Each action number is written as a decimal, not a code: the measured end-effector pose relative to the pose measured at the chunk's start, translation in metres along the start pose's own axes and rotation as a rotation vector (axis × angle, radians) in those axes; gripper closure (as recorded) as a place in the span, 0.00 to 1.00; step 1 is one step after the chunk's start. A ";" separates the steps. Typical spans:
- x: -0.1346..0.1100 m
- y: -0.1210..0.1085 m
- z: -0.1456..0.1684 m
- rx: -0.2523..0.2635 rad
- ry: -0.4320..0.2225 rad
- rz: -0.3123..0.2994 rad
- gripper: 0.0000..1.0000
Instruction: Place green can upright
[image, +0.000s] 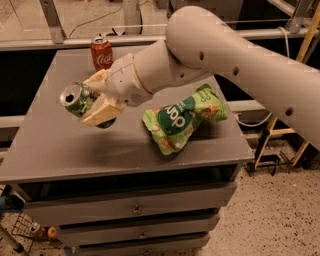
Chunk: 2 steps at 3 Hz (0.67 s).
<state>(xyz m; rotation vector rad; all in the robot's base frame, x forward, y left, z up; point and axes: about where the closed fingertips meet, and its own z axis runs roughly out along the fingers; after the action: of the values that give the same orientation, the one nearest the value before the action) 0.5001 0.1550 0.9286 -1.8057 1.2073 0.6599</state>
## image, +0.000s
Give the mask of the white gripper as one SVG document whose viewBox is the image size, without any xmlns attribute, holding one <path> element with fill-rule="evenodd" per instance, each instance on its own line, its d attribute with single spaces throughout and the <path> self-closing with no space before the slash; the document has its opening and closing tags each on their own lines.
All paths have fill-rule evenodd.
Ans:
<svg viewBox="0 0 320 256">
<path fill-rule="evenodd" d="M 80 118 L 81 123 L 90 127 L 117 118 L 124 109 L 123 103 L 136 107 L 153 97 L 141 84 L 131 53 L 116 60 L 110 69 L 97 71 L 84 84 L 101 94 Z"/>
</svg>

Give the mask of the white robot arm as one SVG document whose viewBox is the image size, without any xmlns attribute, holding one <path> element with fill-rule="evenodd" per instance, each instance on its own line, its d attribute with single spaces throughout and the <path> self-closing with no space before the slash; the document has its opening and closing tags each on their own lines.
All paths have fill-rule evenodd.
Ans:
<svg viewBox="0 0 320 256">
<path fill-rule="evenodd" d="M 320 149 L 320 72 L 255 45 L 209 11 L 187 6 L 168 21 L 166 37 L 114 61 L 85 83 L 128 106 L 210 72 L 230 80 Z"/>
</svg>

